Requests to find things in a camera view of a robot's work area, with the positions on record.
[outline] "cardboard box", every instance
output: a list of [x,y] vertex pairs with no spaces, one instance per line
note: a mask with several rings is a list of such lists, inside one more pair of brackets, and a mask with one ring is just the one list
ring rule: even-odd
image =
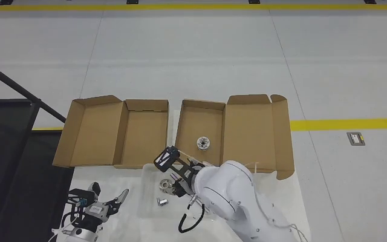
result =
[[73,100],[53,165],[119,164],[127,119],[128,109],[114,96]]
[[128,123],[120,165],[141,169],[167,145],[168,100],[126,100]]
[[53,165],[142,168],[166,147],[167,100],[73,100]]
[[[286,98],[266,94],[231,96],[227,104],[184,100],[176,147],[214,165],[236,160],[249,170],[271,173],[283,180],[294,173],[293,148]],[[196,140],[210,139],[200,151]]]
[[[181,104],[175,146],[200,161],[219,166],[222,162],[225,103],[184,99]],[[198,138],[210,139],[210,148],[200,151]]]

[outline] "cardboard box flap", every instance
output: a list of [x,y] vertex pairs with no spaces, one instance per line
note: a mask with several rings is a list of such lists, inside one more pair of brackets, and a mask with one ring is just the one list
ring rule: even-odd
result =
[[70,166],[84,113],[84,105],[77,102],[71,103],[66,123],[56,149],[53,165],[63,167]]
[[266,94],[252,95],[234,95],[229,97],[227,104],[270,104],[270,100]]
[[294,173],[286,98],[272,95],[231,96],[226,105],[223,162],[236,160],[254,171],[277,171],[283,180]]
[[277,179],[283,180],[294,173],[293,147],[287,99],[271,95],[273,101],[273,131],[276,152]]
[[168,100],[128,99],[128,110],[133,111],[168,111]]
[[192,108],[206,108],[210,110],[223,110],[226,104],[222,102],[209,102],[200,100],[184,99],[182,106],[191,106]]
[[87,99],[76,99],[74,101],[86,106],[122,102],[120,99],[116,98],[113,95],[102,96],[102,97],[91,97]]

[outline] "yellow tape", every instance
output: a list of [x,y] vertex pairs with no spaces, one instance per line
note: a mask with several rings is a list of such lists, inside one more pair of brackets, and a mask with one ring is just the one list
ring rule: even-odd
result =
[[[318,131],[341,129],[387,129],[387,119],[327,119],[327,120],[292,120],[292,131]],[[62,130],[62,127],[34,128],[33,130]]]
[[63,130],[63,127],[33,128],[33,131]]
[[134,10],[387,10],[378,4],[132,4],[3,5],[0,11],[134,11]]

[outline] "small metal component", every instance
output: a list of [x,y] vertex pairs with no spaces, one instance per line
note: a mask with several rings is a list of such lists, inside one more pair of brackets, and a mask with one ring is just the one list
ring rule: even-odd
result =
[[175,181],[178,180],[177,176],[174,174],[174,173],[171,173],[170,176],[172,177],[172,179],[174,179]]
[[346,135],[348,136],[351,145],[354,145],[354,146],[365,145],[362,133],[360,133],[360,132],[347,132]]
[[158,198],[156,198],[156,201],[157,201],[157,205],[159,205],[160,207],[162,207],[162,206],[168,204],[168,199],[162,199],[162,200],[160,200],[160,198],[158,197]]
[[176,188],[172,186],[172,182],[170,179],[162,179],[158,188],[160,188],[161,192],[165,192],[171,195],[174,195],[174,192],[176,190]]
[[210,140],[207,137],[202,136],[196,141],[196,144],[201,151],[205,151],[210,147]]

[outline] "black frame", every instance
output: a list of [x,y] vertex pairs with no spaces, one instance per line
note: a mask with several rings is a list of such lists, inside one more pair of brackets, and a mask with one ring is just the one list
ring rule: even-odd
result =
[[[4,99],[4,100],[0,100],[1,103],[6,103],[9,105],[19,104],[22,106],[23,105],[31,106],[28,124],[27,126],[23,126],[25,128],[22,129],[21,134],[19,134],[21,138],[18,140],[17,145],[14,146],[12,150],[12,154],[10,158],[11,163],[9,167],[7,167],[7,174],[4,176],[6,179],[3,179],[3,180],[6,180],[6,182],[3,183],[6,186],[4,189],[0,189],[0,190],[4,190],[4,191],[0,191],[1,192],[0,193],[1,194],[0,196],[1,197],[0,199],[0,241],[3,241],[3,239],[5,239],[4,241],[7,241],[8,238],[16,238],[16,237],[22,238],[24,236],[27,236],[28,240],[31,240],[31,241],[36,241],[37,238],[44,238],[44,240],[47,241],[53,234],[51,231],[51,228],[59,227],[60,225],[60,221],[63,215],[63,210],[65,208],[65,203],[67,201],[68,191],[70,189],[71,180],[73,178],[74,168],[54,167],[52,166],[51,163],[47,164],[47,159],[46,159],[46,162],[44,165],[45,169],[50,170],[52,167],[54,170],[53,171],[54,174],[56,174],[56,172],[59,172],[61,176],[59,177],[54,176],[55,178],[51,178],[51,180],[49,179],[44,181],[42,181],[41,179],[39,180],[38,178],[36,180],[35,178],[31,178],[31,177],[29,178],[29,179],[33,179],[32,181],[36,182],[37,184],[39,184],[39,182],[44,182],[44,183],[51,182],[56,185],[56,188],[55,188],[56,195],[54,195],[54,197],[47,197],[45,199],[45,203],[42,203],[41,208],[31,208],[31,209],[43,209],[45,205],[50,206],[50,208],[54,208],[53,210],[51,210],[49,214],[47,214],[47,216],[50,217],[50,222],[49,222],[50,225],[48,225],[47,223],[45,223],[45,225],[43,225],[42,223],[39,223],[39,218],[31,217],[31,215],[29,214],[22,214],[22,215],[16,216],[12,224],[7,223],[6,220],[9,216],[12,216],[12,211],[9,211],[9,209],[7,211],[6,205],[9,206],[14,201],[24,202],[25,197],[23,198],[23,195],[26,196],[26,194],[21,194],[20,197],[16,195],[16,199],[15,199],[15,194],[18,194],[18,193],[13,188],[15,187],[15,184],[20,184],[20,182],[27,182],[26,180],[23,180],[24,178],[21,178],[20,172],[22,171],[29,172],[29,170],[28,169],[26,170],[24,166],[25,161],[24,163],[21,162],[21,160],[23,159],[23,155],[25,153],[26,145],[29,142],[29,139],[34,136],[41,136],[41,135],[47,135],[47,134],[60,137],[62,133],[61,130],[58,130],[58,131],[53,131],[53,130],[33,131],[32,130],[39,109],[42,108],[43,110],[50,113],[52,116],[59,119],[63,123],[66,122],[66,118],[64,118],[64,116],[59,114],[57,111],[55,111],[46,103],[44,103],[41,99],[37,98],[35,95],[27,91],[25,88],[17,84],[14,80],[9,78],[2,72],[0,72],[0,81],[5,83],[10,88],[14,89],[19,94],[23,95],[26,98],[26,99],[9,99],[9,100]],[[43,188],[37,187],[36,189],[37,189],[36,191],[39,192],[39,189],[43,189]],[[31,191],[29,189],[27,192],[28,192],[27,196],[34,198],[34,195],[33,195],[34,191]],[[20,223],[29,224],[31,228],[33,227],[34,228],[34,230],[32,230],[33,233],[30,233],[28,235],[25,235],[24,233],[18,233],[18,235],[15,236],[13,232],[20,230],[20,228],[16,226],[16,224],[18,224],[18,221],[20,221]]]

